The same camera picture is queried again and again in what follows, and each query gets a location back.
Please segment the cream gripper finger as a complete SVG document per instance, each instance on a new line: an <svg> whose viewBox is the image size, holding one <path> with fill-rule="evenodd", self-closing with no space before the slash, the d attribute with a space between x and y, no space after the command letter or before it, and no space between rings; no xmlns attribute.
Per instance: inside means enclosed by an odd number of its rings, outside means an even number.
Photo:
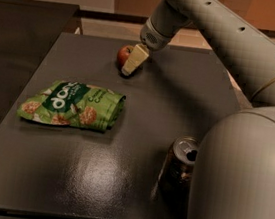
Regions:
<svg viewBox="0 0 275 219"><path fill-rule="evenodd" d="M148 59L150 54L147 46L142 43L127 46L125 50L127 55L120 71L124 76L130 76L131 73L136 71L137 68Z"/></svg>

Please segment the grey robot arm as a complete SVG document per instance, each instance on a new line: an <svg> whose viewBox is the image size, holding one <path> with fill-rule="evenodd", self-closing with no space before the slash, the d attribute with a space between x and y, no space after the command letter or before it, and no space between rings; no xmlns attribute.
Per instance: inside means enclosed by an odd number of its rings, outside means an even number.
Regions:
<svg viewBox="0 0 275 219"><path fill-rule="evenodd" d="M188 219L275 219L275 42L218 0L162 0L140 33L166 47L193 23L253 106L202 139Z"/></svg>

